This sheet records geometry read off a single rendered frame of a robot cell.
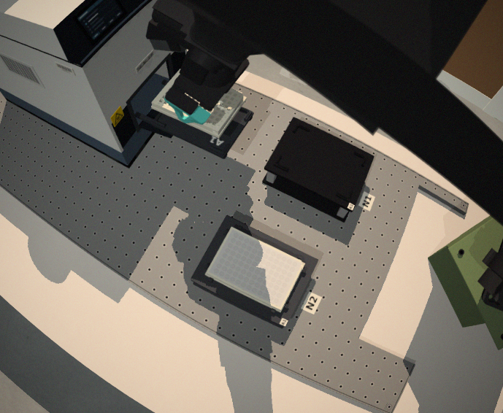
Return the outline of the small grey label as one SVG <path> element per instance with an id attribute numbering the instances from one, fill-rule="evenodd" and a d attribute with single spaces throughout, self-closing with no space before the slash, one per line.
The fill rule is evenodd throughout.
<path id="1" fill-rule="evenodd" d="M 309 292 L 301 309 L 314 314 L 322 297 Z"/>

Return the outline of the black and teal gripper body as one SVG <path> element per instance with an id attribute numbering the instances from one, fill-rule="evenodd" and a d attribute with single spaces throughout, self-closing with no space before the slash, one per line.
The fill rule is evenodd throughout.
<path id="1" fill-rule="evenodd" d="M 193 114 L 198 105 L 211 111 L 249 64 L 249 60 L 245 59 L 235 70 L 223 68 L 217 74 L 208 71 L 200 86 L 180 74 L 166 93 L 165 99 L 189 115 Z"/>

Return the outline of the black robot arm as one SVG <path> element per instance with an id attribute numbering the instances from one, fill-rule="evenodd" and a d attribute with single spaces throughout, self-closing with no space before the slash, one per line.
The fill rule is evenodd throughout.
<path id="1" fill-rule="evenodd" d="M 503 226 L 503 141 L 437 80 L 486 2 L 157 0 L 146 37 L 187 49 L 180 74 L 199 86 L 266 55 Z"/>

